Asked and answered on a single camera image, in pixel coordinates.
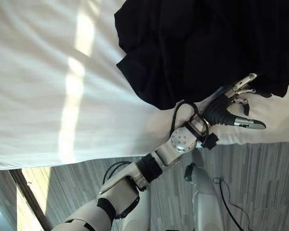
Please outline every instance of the white bed sheet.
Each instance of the white bed sheet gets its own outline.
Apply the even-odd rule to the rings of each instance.
[[[166,140],[173,110],[140,100],[116,68],[123,2],[0,1],[0,169],[144,155]],[[267,129],[215,126],[219,144],[289,141],[289,89],[249,101]]]

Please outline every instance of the black fabric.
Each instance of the black fabric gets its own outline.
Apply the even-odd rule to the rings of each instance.
[[[159,109],[199,102],[251,72],[257,90],[289,84],[289,0],[126,0],[115,14],[117,66]]]

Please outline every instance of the black cable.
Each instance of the black cable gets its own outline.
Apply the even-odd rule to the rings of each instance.
[[[114,166],[116,166],[116,165],[118,165],[118,164],[123,164],[123,163],[125,163],[125,164],[130,164],[131,161],[119,161],[119,162],[116,162],[115,164],[113,164],[112,166],[110,166],[110,167],[107,169],[106,173],[104,174],[103,184],[105,183],[106,177],[107,177],[107,173],[111,170],[111,168],[114,167]]]
[[[188,102],[188,101],[182,101],[180,102],[177,107],[175,108],[174,110],[174,113],[173,113],[173,117],[172,117],[172,123],[171,123],[171,128],[170,128],[170,132],[169,132],[169,137],[172,135],[172,133],[174,132],[174,126],[175,126],[175,120],[177,118],[177,113],[178,113],[178,110],[179,108],[183,105],[183,104],[187,104],[187,105],[190,105],[193,109],[194,109],[194,114],[190,117],[189,119],[189,122],[192,121],[193,117],[195,115],[198,116],[199,119],[201,119],[201,121],[203,122],[204,126],[205,126],[205,138],[204,138],[204,141],[202,142],[202,145],[201,146],[204,146],[205,143],[207,142],[208,140],[208,137],[209,137],[209,126],[208,124],[206,123],[206,121],[204,120],[204,118],[202,117],[202,115],[199,113],[199,110],[196,106],[196,104],[192,103],[192,102]]]
[[[224,203],[224,205],[225,205],[225,207],[226,207],[226,209],[227,209],[227,211],[228,211],[231,219],[232,219],[233,222],[236,224],[236,226],[239,228],[239,230],[240,230],[240,231],[244,231],[244,230],[242,229],[242,227],[238,224],[238,222],[236,221],[236,219],[233,217],[232,213],[230,212],[230,210],[229,210],[229,208],[228,208],[228,206],[227,206],[227,203],[226,203],[225,198],[224,198],[224,196],[223,196],[222,183],[224,183],[224,184],[227,186],[227,189],[228,189],[228,191],[229,191],[228,203],[231,204],[232,206],[240,209],[242,212],[244,212],[244,214],[246,215],[246,217],[247,217],[247,219],[248,219],[248,222],[249,222],[249,223],[248,223],[248,230],[249,230],[249,231],[254,231],[254,230],[252,230],[252,229],[250,228],[250,217],[249,217],[249,215],[247,214],[247,212],[245,212],[243,208],[241,208],[241,207],[233,204],[233,203],[230,201],[230,199],[231,199],[231,194],[230,194],[229,185],[226,183],[226,181],[224,181],[223,177],[220,177],[220,178],[215,177],[215,178],[213,178],[213,183],[214,183],[214,184],[219,184],[223,203]]]
[[[121,166],[123,166],[123,165],[127,165],[127,164],[129,164],[129,163],[123,163],[123,164],[120,164],[120,165],[118,165],[117,167],[115,167],[115,169],[110,173],[108,179],[110,179],[110,178],[112,177],[112,175],[115,173],[115,171],[116,171],[119,167],[121,167]]]

